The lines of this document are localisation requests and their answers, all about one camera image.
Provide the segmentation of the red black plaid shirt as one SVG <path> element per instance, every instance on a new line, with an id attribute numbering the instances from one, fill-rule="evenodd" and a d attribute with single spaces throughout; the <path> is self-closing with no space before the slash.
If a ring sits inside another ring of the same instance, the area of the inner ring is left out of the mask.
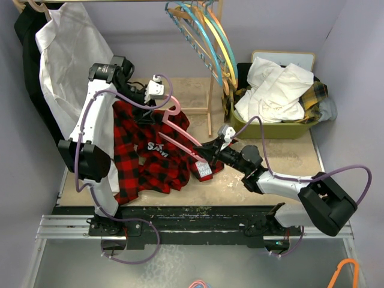
<path id="1" fill-rule="evenodd" d="M 192 149 L 193 144 L 178 131 L 162 122 L 164 112 L 155 110 L 153 124 L 138 124 L 133 112 L 138 108 L 117 101 L 113 104 L 114 164 L 118 171 L 119 205 L 135 200 L 139 192 L 152 190 L 170 193 L 181 190 L 194 176 L 208 181 L 224 169 L 224 164 L 198 163 L 197 160 L 160 136 L 161 133 Z"/>

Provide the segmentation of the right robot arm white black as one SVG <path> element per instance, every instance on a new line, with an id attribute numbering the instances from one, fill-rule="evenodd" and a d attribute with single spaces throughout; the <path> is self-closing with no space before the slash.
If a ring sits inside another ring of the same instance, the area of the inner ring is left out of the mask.
<path id="1" fill-rule="evenodd" d="M 208 163 L 221 162 L 243 174 L 244 187 L 258 194 L 274 194 L 297 201 L 297 205 L 279 204 L 267 219 L 274 235 L 292 226 L 314 226 L 328 236 L 336 236 L 356 212 L 357 203 L 331 177 L 319 172 L 302 179 L 289 175 L 273 175 L 263 167 L 258 147 L 246 145 L 240 151 L 222 147 L 216 138 L 195 147 Z"/>

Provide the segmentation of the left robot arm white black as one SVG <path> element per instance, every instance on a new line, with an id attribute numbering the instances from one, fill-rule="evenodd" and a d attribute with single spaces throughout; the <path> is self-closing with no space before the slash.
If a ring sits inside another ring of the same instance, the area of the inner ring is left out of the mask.
<path id="1" fill-rule="evenodd" d="M 122 218 L 116 216 L 119 205 L 109 181 L 114 143 L 112 106 L 116 100 L 135 103 L 136 108 L 154 106 L 148 88 L 164 91 L 158 75 L 153 76 L 153 84 L 142 89 L 130 86 L 133 71 L 133 64 L 123 56 L 113 56 L 108 64 L 92 64 L 77 124 L 68 138 L 58 144 L 68 170 L 75 175 L 76 191 L 89 190 L 95 214 L 105 217 L 102 227 L 110 235 L 121 233 L 124 226 Z"/>

